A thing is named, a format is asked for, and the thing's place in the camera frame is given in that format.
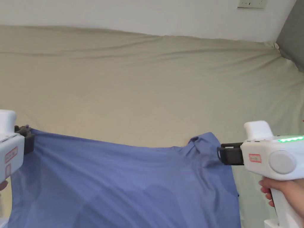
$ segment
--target red label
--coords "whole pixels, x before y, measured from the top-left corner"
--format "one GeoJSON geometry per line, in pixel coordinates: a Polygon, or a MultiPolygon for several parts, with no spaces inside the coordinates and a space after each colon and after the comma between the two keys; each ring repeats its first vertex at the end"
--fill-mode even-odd
{"type": "Polygon", "coordinates": [[[11,164],[8,164],[5,167],[5,179],[9,178],[9,176],[11,175],[11,173],[12,173],[12,166],[11,166],[11,164]]]}
{"type": "Polygon", "coordinates": [[[8,152],[5,155],[5,164],[8,163],[10,160],[12,160],[13,157],[16,156],[17,154],[18,154],[18,147],[15,147],[10,152],[8,152]]]}
{"type": "Polygon", "coordinates": [[[259,154],[249,154],[249,160],[251,162],[262,163],[261,155],[259,154]]]}

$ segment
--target green led light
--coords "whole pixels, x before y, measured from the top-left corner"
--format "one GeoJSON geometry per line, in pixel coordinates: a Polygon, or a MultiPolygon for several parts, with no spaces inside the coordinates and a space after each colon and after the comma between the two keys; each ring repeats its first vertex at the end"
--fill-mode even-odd
{"type": "Polygon", "coordinates": [[[299,137],[293,137],[293,138],[287,138],[287,139],[279,139],[278,141],[281,143],[284,142],[291,142],[291,141],[298,141],[298,140],[303,140],[304,136],[299,136],[299,137]]]}

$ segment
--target beige fabric backdrop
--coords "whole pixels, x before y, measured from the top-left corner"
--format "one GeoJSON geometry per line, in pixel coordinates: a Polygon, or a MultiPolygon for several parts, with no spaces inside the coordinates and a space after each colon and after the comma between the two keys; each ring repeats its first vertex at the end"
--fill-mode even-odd
{"type": "MultiPolygon", "coordinates": [[[[0,108],[42,131],[147,147],[266,120],[304,134],[304,75],[275,45],[109,30],[0,26],[0,108]]],[[[242,223],[273,217],[259,176],[234,167],[242,223]]],[[[10,213],[9,188],[2,193],[10,213]]]]}

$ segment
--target gray circular button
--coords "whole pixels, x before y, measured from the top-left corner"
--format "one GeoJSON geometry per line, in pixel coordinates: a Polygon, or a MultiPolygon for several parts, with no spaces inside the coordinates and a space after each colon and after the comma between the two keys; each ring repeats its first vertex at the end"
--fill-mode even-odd
{"type": "Polygon", "coordinates": [[[289,152],[277,150],[269,157],[270,167],[280,174],[288,174],[294,171],[297,161],[289,152]]]}

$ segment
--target black clamp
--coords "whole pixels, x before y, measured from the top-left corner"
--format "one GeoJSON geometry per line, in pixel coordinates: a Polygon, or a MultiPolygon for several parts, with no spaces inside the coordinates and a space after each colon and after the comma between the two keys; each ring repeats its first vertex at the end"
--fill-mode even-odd
{"type": "Polygon", "coordinates": [[[24,137],[24,155],[34,151],[35,135],[31,133],[31,128],[28,125],[19,127],[15,126],[15,133],[24,137]]]}
{"type": "Polygon", "coordinates": [[[243,143],[224,143],[218,148],[217,157],[225,165],[244,165],[241,145],[243,143]]]}

